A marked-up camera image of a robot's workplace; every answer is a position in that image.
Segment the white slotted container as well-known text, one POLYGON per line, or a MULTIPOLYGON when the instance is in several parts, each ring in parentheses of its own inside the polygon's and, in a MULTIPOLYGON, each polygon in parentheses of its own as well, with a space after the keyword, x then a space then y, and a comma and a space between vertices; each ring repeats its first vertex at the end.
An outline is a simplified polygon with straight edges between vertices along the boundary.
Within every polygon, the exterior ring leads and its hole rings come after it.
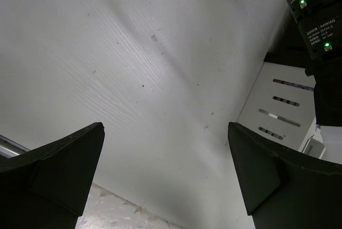
POLYGON ((238 118, 257 134, 321 159, 326 151, 316 125, 313 76, 303 68, 265 62, 238 118))

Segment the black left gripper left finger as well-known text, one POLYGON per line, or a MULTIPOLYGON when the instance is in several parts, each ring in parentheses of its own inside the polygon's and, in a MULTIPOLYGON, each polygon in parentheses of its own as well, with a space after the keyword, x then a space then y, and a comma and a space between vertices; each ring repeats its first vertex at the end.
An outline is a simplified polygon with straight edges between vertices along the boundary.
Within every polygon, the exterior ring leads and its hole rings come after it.
POLYGON ((101 122, 1 159, 1 228, 75 228, 105 138, 101 122))

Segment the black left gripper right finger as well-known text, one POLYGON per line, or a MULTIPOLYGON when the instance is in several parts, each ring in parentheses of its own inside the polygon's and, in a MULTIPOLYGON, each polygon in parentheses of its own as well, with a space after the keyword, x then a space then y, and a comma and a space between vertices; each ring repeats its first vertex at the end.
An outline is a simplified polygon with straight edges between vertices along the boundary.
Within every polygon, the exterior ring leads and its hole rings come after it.
POLYGON ((341 228, 341 165, 231 122, 228 142, 255 228, 341 228))

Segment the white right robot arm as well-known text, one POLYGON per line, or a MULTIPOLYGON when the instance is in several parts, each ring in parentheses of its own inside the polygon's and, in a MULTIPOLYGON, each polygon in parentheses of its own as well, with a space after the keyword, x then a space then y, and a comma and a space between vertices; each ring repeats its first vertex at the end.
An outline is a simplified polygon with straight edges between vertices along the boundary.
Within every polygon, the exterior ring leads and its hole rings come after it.
POLYGON ((326 160, 341 163, 341 0, 286 0, 312 59, 316 123, 326 160))

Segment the black slotted container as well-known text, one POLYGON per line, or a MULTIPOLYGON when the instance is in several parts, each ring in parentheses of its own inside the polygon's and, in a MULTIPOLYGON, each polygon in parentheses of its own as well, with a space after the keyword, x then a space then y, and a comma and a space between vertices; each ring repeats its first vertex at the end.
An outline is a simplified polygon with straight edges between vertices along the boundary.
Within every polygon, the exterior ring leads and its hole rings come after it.
POLYGON ((285 14, 281 28, 263 61, 304 69, 311 65, 305 42, 290 12, 285 14))

